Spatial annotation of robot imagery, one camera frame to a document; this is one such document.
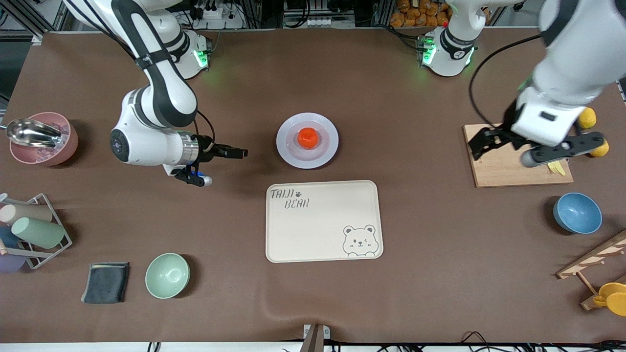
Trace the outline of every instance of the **yellow mug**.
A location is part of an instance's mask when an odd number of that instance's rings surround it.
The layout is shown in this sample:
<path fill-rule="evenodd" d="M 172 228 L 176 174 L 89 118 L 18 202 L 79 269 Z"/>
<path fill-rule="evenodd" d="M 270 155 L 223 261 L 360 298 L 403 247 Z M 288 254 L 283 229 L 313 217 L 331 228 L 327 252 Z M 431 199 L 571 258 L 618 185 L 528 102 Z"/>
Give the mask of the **yellow mug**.
<path fill-rule="evenodd" d="M 626 316 L 626 285 L 609 282 L 600 287 L 598 296 L 593 298 L 596 306 L 608 307 L 611 312 Z"/>

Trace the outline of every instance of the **white cup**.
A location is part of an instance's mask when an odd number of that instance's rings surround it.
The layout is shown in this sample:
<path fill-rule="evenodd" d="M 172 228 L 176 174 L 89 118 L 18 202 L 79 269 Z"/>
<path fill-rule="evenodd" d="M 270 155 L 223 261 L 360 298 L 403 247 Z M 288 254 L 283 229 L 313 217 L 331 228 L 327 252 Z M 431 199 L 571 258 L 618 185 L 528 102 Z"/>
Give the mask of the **white cup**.
<path fill-rule="evenodd" d="M 0 221 L 8 225 L 13 225 L 14 222 L 23 217 L 52 221 L 52 212 L 47 205 L 34 204 L 8 204 L 0 209 Z"/>

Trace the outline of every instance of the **orange ball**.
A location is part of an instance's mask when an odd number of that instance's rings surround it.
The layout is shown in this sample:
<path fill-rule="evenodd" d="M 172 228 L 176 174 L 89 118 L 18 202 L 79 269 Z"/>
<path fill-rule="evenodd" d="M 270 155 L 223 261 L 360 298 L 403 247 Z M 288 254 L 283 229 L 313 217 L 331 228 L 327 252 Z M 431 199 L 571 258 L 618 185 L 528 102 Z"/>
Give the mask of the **orange ball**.
<path fill-rule="evenodd" d="M 298 144 L 304 149 L 313 149 L 319 143 L 319 136 L 315 129 L 305 127 L 298 132 Z"/>

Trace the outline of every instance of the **white plate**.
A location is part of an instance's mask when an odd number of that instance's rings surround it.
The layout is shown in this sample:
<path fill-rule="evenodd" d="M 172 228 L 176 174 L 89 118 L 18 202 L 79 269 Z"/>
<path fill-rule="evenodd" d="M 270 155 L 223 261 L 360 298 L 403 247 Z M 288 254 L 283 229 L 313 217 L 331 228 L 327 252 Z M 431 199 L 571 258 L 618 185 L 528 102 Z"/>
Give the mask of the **white plate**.
<path fill-rule="evenodd" d="M 312 127 L 319 136 L 316 148 L 308 150 L 297 143 L 298 132 Z M 289 165 L 297 168 L 316 168 L 332 159 L 339 147 L 339 134 L 332 122 L 316 113 L 299 113 L 285 121 L 276 134 L 278 153 Z"/>
<path fill-rule="evenodd" d="M 265 256 L 270 262 L 381 255 L 381 215 L 374 182 L 278 184 L 267 189 Z"/>

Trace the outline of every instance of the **green cup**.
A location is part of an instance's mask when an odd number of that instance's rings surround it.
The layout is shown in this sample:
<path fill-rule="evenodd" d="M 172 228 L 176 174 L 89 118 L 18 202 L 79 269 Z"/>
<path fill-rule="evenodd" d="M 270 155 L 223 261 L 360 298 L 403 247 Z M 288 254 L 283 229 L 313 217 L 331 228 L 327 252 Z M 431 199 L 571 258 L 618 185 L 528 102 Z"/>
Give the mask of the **green cup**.
<path fill-rule="evenodd" d="M 20 218 L 11 227 L 11 232 L 22 240 L 45 249 L 58 245 L 66 234 L 63 226 L 34 217 Z"/>

